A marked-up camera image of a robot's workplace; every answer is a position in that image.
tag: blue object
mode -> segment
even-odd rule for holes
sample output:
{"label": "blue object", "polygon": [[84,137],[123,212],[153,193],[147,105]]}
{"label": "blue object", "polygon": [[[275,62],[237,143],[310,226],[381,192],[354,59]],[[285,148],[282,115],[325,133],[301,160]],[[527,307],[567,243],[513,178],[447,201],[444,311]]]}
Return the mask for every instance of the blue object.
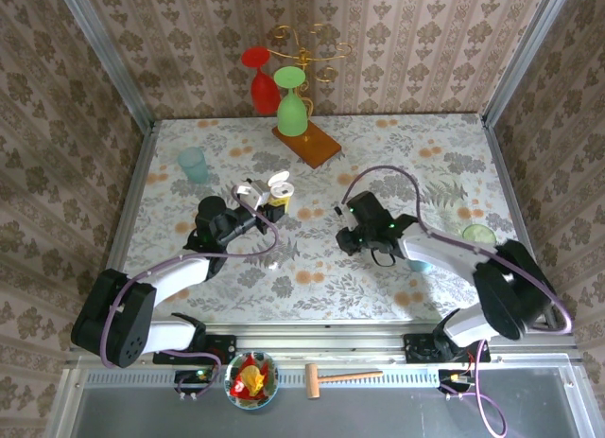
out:
{"label": "blue object", "polygon": [[187,148],[179,154],[179,165],[189,181],[204,184],[208,181],[208,167],[201,148]]}
{"label": "blue object", "polygon": [[430,263],[424,263],[423,261],[418,261],[418,260],[408,260],[407,265],[414,272],[427,272],[433,266]]}

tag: wooden mallet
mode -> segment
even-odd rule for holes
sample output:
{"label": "wooden mallet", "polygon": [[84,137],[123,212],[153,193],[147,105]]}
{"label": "wooden mallet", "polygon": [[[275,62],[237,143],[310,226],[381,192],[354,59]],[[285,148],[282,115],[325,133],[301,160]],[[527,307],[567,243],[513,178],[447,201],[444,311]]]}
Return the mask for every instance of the wooden mallet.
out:
{"label": "wooden mallet", "polygon": [[331,375],[328,377],[318,377],[318,365],[306,364],[304,366],[304,380],[306,382],[306,396],[309,398],[320,397],[320,383],[330,381],[346,381],[349,379],[375,378],[381,377],[382,371],[364,372],[362,374]]}

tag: floral tablecloth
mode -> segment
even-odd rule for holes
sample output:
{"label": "floral tablecloth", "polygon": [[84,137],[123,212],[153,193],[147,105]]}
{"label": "floral tablecloth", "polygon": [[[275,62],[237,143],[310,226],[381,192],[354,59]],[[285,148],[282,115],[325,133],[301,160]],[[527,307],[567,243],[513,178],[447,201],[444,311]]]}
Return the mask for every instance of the floral tablecloth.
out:
{"label": "floral tablecloth", "polygon": [[[199,201],[223,197],[246,178],[267,180],[287,169],[295,186],[289,214],[278,223],[277,250],[228,260],[214,279],[158,306],[205,322],[301,320],[438,320],[477,301],[475,290],[449,272],[411,271],[406,262],[380,268],[368,253],[347,256],[336,243],[334,212],[355,175],[391,164],[420,182],[422,210],[432,226],[460,235],[471,223],[499,241],[515,238],[493,158],[474,114],[328,116],[313,121],[342,152],[313,170],[271,133],[274,118],[163,121],[147,176],[126,270],[135,274],[173,255],[194,228]],[[210,171],[205,185],[187,181],[179,152],[201,147]],[[367,175],[354,193],[371,190],[393,216],[414,214],[414,193],[393,172]],[[265,249],[273,239],[251,230],[229,246],[234,253]]]}

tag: wooden base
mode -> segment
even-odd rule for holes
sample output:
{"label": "wooden base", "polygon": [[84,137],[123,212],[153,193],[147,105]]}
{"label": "wooden base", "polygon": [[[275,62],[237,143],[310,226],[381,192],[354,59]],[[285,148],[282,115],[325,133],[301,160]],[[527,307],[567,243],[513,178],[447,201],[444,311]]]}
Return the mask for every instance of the wooden base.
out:
{"label": "wooden base", "polygon": [[286,137],[277,128],[273,128],[273,134],[314,169],[342,149],[334,138],[311,121],[306,131],[296,137]]}

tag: table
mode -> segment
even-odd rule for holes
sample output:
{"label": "table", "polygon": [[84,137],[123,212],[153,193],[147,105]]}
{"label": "table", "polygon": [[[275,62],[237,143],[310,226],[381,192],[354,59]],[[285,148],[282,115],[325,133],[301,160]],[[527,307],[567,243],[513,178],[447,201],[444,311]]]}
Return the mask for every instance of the table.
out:
{"label": "table", "polygon": [[[471,223],[515,238],[509,208],[485,132],[474,114],[368,115],[313,118],[342,152],[313,170],[276,139],[274,118],[163,121],[134,224],[125,269],[130,274],[181,248],[194,228],[199,201],[229,195],[246,178],[267,180],[287,169],[295,193],[278,222],[280,243],[263,257],[229,260],[209,282],[160,304],[204,322],[438,321],[477,301],[475,289],[449,272],[411,271],[405,262],[380,268],[370,254],[352,257],[336,243],[343,227],[334,212],[356,174],[369,166],[405,168],[419,181],[423,217],[460,235]],[[183,149],[201,147],[208,184],[187,181],[177,164]],[[394,172],[373,172],[355,192],[371,190],[393,216],[415,214],[410,184]],[[256,230],[233,241],[234,253],[257,252],[272,241]]]}
{"label": "table", "polygon": [[[131,436],[141,425],[156,434],[191,434],[200,427],[211,434],[210,423],[245,429],[250,436],[265,436],[265,424],[292,436],[307,436],[309,430],[311,435],[334,435],[338,433],[329,428],[347,424],[333,420],[339,414],[363,418],[365,429],[345,430],[351,436],[365,436],[367,429],[396,430],[399,436],[403,428],[414,436],[486,435],[472,402],[446,402],[432,388],[399,384],[404,375],[419,370],[460,368],[454,362],[406,364],[402,335],[431,332],[450,307],[475,302],[474,289],[446,272],[419,274],[405,263],[378,269],[367,257],[347,257],[336,247],[340,227],[330,211],[357,172],[392,163],[420,181],[423,215],[431,225],[459,233],[478,222],[490,226],[499,240],[514,237],[478,118],[406,115],[314,121],[343,146],[343,156],[315,171],[270,135],[272,118],[159,124],[143,145],[108,261],[122,271],[127,258],[128,271],[138,272],[181,247],[204,196],[227,198],[231,184],[246,177],[266,179],[280,168],[292,171],[297,190],[289,218],[279,224],[283,244],[277,256],[255,263],[230,260],[212,281],[158,307],[162,313],[180,311],[202,319],[210,334],[234,334],[238,351],[262,348],[273,356],[281,382],[289,384],[283,388],[291,389],[281,388],[280,400],[256,414],[268,414],[269,422],[234,412],[220,385],[208,393],[202,409],[199,402],[180,402],[173,391],[176,368],[154,365],[150,354],[127,370],[115,371],[103,368],[97,356],[73,349],[48,436]],[[208,185],[189,184],[176,166],[181,149],[192,145],[206,150],[212,170]],[[403,179],[376,172],[361,182],[359,191],[368,187],[393,214],[412,212],[413,197]],[[517,228],[524,237],[524,229]],[[251,231],[234,241],[230,251],[258,250],[270,242],[270,236]],[[519,342],[495,337],[490,349],[493,363],[483,365],[483,391],[504,410],[510,436],[604,436],[573,337],[529,333]],[[309,402],[301,384],[307,362],[317,363],[323,374],[383,370],[390,385],[364,383],[357,392],[335,386],[320,403]],[[361,396],[362,411],[351,416]],[[98,422],[97,417],[105,420]],[[183,417],[194,420],[183,422]],[[309,423],[308,417],[315,422]]]}

